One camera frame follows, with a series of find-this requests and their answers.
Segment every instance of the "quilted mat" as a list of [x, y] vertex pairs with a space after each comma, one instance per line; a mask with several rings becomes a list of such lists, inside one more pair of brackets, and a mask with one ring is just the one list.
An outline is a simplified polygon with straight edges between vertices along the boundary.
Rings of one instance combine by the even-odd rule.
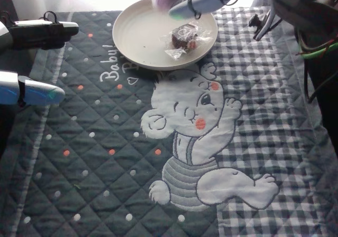
[[285, 51], [294, 38], [279, 26], [252, 39], [248, 21], [265, 12], [218, 11], [211, 52], [166, 73], [117, 51], [119, 12], [59, 14], [80, 32], [40, 50], [31, 78], [66, 99], [16, 119], [0, 232], [335, 236], [338, 161]]

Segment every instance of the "white dot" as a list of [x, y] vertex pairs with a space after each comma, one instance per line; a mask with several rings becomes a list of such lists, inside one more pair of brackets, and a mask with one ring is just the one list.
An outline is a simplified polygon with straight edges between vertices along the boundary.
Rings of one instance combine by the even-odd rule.
[[185, 221], [185, 217], [184, 217], [183, 215], [180, 215], [180, 216], [179, 216], [179, 221], [180, 221], [180, 222]]
[[75, 220], [75, 221], [79, 221], [80, 218], [81, 218], [81, 215], [80, 215], [80, 214], [76, 214], [76, 215], [74, 216], [74, 220]]
[[126, 221], [131, 221], [133, 219], [133, 216], [129, 213], [126, 216]]
[[25, 217], [25, 219], [23, 220], [23, 223], [27, 224], [29, 223], [30, 220], [31, 220], [31, 217]]
[[41, 176], [42, 176], [41, 172], [38, 172], [38, 173], [35, 175], [35, 178], [36, 178], [36, 179], [40, 179]]
[[55, 197], [59, 197], [61, 195], [61, 192], [60, 191], [55, 191], [55, 193], [54, 193], [54, 196]]

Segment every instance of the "plate rim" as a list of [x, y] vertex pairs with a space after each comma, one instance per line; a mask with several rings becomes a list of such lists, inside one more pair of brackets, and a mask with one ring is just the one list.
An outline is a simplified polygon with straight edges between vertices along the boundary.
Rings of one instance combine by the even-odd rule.
[[[147, 65], [147, 64], [141, 64], [139, 62], [136, 62], [132, 59], [130, 59], [124, 52], [122, 52], [119, 47], [117, 46], [115, 40], [114, 40], [114, 29], [116, 28], [116, 22], [119, 20], [119, 18], [122, 16], [123, 12], [127, 9], [129, 9], [131, 6], [134, 6], [138, 3], [141, 3], [141, 2], [145, 2], [145, 1], [152, 1], [152, 0], [139, 0], [133, 4], [131, 4], [130, 6], [128, 6], [126, 9], [124, 9], [123, 11], [121, 11], [121, 13], [117, 16], [116, 20], [114, 21], [114, 24], [113, 24], [113, 27], [112, 27], [112, 40], [114, 42], [114, 45], [115, 47], [118, 49], [118, 51], [130, 62], [138, 65], [139, 67], [142, 67], [142, 68], [146, 68], [146, 69], [150, 69], [150, 70], [155, 70], [155, 71], [170, 71], [170, 70], [178, 70], [178, 69], [184, 69], [186, 67], [188, 67], [189, 65], [191, 64], [195, 64], [197, 63], [198, 61], [200, 61], [202, 58], [204, 58], [209, 52], [210, 50], [212, 49], [212, 47], [214, 46], [216, 40], [217, 40], [217, 37], [213, 38], [212, 40], [212, 45], [211, 47], [205, 52], [203, 53], [201, 56], [199, 56], [198, 58], [195, 58], [194, 60], [191, 60], [185, 64], [177, 64], [177, 65], [171, 65], [170, 67], [168, 66], [163, 66], [163, 67], [155, 67], [155, 66], [151, 66], [151, 65]], [[206, 13], [206, 15], [211, 15], [211, 18], [212, 18], [212, 21], [215, 23], [216, 25], [216, 31], [217, 31], [217, 35], [218, 35], [218, 24], [217, 24], [217, 21], [215, 19], [215, 17], [212, 15], [212, 13]]]

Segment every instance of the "orange cheek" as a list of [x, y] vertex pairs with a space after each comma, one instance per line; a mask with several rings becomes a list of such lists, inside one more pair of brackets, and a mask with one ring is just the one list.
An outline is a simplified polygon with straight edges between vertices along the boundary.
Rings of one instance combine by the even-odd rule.
[[203, 130], [205, 128], [205, 120], [203, 118], [197, 119], [195, 126], [198, 130]]
[[211, 83], [211, 88], [212, 88], [212, 90], [216, 91], [216, 90], [218, 90], [220, 88], [220, 86], [218, 85], [217, 82], [212, 82]]

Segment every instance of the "embroidered bear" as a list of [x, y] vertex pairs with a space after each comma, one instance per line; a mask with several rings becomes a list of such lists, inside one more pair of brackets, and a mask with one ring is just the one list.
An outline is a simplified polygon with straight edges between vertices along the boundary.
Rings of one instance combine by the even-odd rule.
[[224, 99], [212, 63], [172, 71], [155, 83], [152, 109], [142, 116], [149, 138], [163, 139], [174, 132], [173, 157], [163, 167], [162, 180], [150, 186], [156, 203], [187, 211], [239, 197], [255, 209], [266, 208], [278, 194], [275, 178], [252, 179], [233, 168], [220, 168], [215, 155], [232, 141], [242, 104]]

